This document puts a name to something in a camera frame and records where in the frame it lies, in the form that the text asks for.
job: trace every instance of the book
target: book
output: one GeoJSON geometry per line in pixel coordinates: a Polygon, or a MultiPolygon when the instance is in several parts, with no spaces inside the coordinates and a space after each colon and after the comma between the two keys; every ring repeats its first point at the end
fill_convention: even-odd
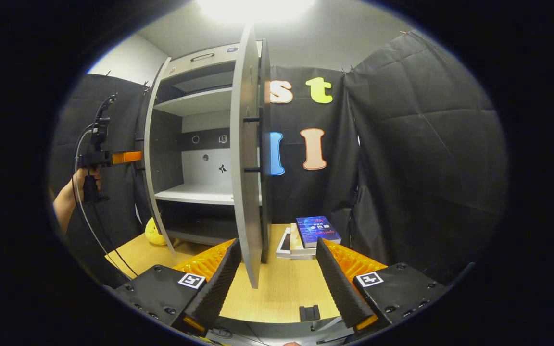
{"type": "Polygon", "coordinates": [[[293,256],[314,256],[315,247],[305,249],[303,241],[301,240],[301,234],[299,234],[299,228],[296,223],[290,224],[290,253],[293,256]]]}
{"type": "Polygon", "coordinates": [[[283,232],[277,251],[275,252],[278,258],[288,259],[290,258],[290,228],[286,228],[283,232]]]}
{"type": "Polygon", "coordinates": [[[330,225],[330,222],[324,216],[297,217],[296,223],[299,226],[301,240],[305,249],[310,247],[315,248],[318,238],[330,240],[337,244],[341,243],[341,237],[337,233],[337,230],[330,225]]]}
{"type": "Polygon", "coordinates": [[[295,260],[312,260],[314,259],[313,255],[292,255],[290,253],[290,234],[291,230],[290,227],[286,228],[286,230],[283,232],[283,236],[281,237],[281,241],[279,242],[279,246],[277,247],[277,251],[275,251],[275,254],[278,258],[282,259],[295,259],[295,260]]]}

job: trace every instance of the yellow plush toy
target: yellow plush toy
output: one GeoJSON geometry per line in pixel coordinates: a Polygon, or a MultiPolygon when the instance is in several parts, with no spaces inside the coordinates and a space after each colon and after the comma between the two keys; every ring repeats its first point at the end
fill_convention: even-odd
{"type": "Polygon", "coordinates": [[[155,220],[149,219],[147,226],[145,227],[145,235],[149,239],[150,243],[155,245],[165,245],[164,236],[158,232],[158,228],[155,226],[155,220]]]}

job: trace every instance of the white cabinet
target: white cabinet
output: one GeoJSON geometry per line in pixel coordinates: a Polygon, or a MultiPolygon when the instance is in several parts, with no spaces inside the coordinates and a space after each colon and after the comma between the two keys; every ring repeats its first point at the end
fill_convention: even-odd
{"type": "Polygon", "coordinates": [[[268,46],[255,40],[252,25],[238,43],[166,59],[143,145],[160,232],[209,245],[239,238],[252,287],[271,222],[269,74],[268,46]]]}

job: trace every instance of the ceiling light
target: ceiling light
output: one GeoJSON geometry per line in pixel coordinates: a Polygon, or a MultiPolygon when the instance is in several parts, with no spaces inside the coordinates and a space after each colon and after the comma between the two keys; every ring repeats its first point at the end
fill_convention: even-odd
{"type": "Polygon", "coordinates": [[[222,23],[286,22],[306,11],[314,0],[198,0],[202,13],[222,23]]]}

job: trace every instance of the cabinet handle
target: cabinet handle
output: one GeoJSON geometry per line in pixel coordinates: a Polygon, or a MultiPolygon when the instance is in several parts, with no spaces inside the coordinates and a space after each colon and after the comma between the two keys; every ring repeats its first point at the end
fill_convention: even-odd
{"type": "Polygon", "coordinates": [[[215,53],[208,53],[208,54],[198,55],[197,57],[191,58],[189,61],[194,62],[196,59],[201,58],[201,57],[206,57],[207,55],[209,55],[210,57],[214,57],[215,53]]]}

